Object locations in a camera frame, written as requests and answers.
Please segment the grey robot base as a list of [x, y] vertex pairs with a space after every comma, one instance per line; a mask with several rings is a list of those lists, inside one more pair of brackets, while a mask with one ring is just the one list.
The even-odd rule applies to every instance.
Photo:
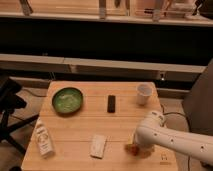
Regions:
[[213, 58], [182, 101], [191, 133], [213, 137]]

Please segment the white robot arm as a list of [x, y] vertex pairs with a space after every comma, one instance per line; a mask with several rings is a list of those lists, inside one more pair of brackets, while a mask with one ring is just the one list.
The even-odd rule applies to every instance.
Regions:
[[169, 129], [164, 123], [161, 112], [150, 111], [138, 124], [134, 142], [140, 148], [160, 145], [213, 166], [213, 136]]

